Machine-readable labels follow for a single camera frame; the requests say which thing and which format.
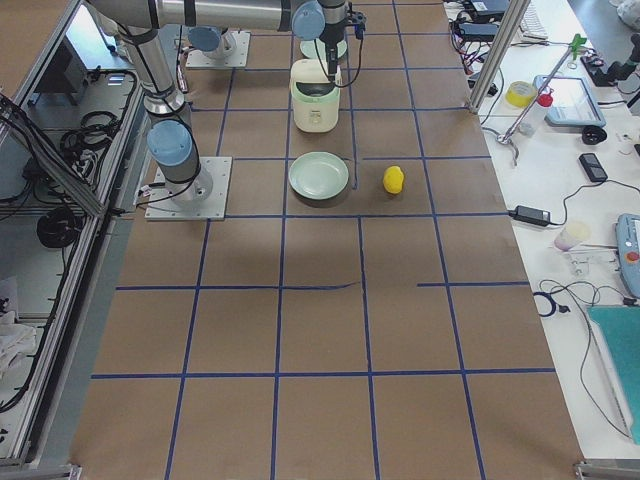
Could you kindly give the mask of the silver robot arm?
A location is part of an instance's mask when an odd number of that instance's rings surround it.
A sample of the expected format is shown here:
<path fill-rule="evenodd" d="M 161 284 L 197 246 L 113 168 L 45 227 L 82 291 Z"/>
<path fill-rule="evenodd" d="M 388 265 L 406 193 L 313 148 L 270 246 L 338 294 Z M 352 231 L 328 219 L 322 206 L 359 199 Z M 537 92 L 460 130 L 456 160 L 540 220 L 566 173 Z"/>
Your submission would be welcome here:
<path fill-rule="evenodd" d="M 233 34 L 227 28 L 194 27 L 188 32 L 188 40 L 196 50 L 212 59 L 227 58 L 237 47 Z"/>
<path fill-rule="evenodd" d="M 337 75 L 337 45 L 349 24 L 344 1 L 92 1 L 117 32 L 139 75 L 151 120 L 147 145 L 164 175 L 167 194 L 148 208 L 175 206 L 196 215 L 215 185 L 203 165 L 191 119 L 176 75 L 169 68 L 159 29 L 167 24 L 192 29 L 257 28 L 291 32 L 301 40 L 325 44 L 328 76 Z"/>

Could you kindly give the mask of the green plate near arm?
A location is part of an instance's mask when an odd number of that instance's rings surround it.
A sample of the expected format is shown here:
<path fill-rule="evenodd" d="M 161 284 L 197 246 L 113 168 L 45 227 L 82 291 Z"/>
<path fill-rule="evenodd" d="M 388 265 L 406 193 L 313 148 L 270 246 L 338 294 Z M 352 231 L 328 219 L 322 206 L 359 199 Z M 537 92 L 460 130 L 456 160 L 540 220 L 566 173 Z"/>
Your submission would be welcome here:
<path fill-rule="evenodd" d="M 347 186 L 349 170 L 344 160 L 329 152 L 308 152 L 296 158 L 288 172 L 293 191 L 310 200 L 328 200 Z"/>
<path fill-rule="evenodd" d="M 347 49 L 348 49 L 347 42 L 345 40 L 342 40 L 341 42 L 338 43 L 337 48 L 338 48 L 338 58 L 342 59 L 347 53 Z M 325 44 L 320 39 L 310 40 L 310 41 L 307 41 L 307 40 L 301 41 L 300 51 L 304 57 L 309 59 L 315 59 L 318 56 L 321 56 L 321 57 L 326 56 Z"/>

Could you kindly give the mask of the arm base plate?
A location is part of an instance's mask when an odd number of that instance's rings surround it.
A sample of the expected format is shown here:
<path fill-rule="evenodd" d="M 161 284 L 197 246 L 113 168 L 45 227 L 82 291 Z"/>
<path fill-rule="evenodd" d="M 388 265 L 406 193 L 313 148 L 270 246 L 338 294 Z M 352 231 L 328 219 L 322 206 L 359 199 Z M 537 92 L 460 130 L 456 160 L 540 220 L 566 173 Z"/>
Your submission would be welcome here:
<path fill-rule="evenodd" d="M 189 69 L 244 68 L 248 60 L 248 31 L 194 28 L 188 34 L 190 51 L 186 60 Z"/>
<path fill-rule="evenodd" d="M 151 191 L 146 204 L 148 221 L 199 221 L 223 220 L 231 178 L 231 157 L 201 157 L 201 170 L 194 183 L 175 197 L 172 194 L 184 189 L 166 183 L 164 174 L 156 168 L 155 182 L 163 186 Z"/>

